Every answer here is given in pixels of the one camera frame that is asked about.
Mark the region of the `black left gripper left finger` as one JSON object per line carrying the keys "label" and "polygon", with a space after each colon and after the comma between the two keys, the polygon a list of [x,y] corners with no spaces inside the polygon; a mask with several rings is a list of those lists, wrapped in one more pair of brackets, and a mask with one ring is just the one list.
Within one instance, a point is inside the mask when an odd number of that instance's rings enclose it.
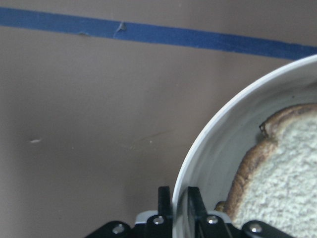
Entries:
{"label": "black left gripper left finger", "polygon": [[173,210],[169,186],[160,186],[158,188],[158,216],[172,223]]}

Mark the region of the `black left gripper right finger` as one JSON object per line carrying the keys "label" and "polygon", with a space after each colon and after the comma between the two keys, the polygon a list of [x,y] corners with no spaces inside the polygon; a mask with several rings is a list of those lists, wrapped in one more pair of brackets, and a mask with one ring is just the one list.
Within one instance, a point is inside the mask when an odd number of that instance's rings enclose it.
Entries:
{"label": "black left gripper right finger", "polygon": [[187,211],[190,226],[194,226],[197,221],[207,215],[207,210],[198,187],[189,186],[187,188]]}

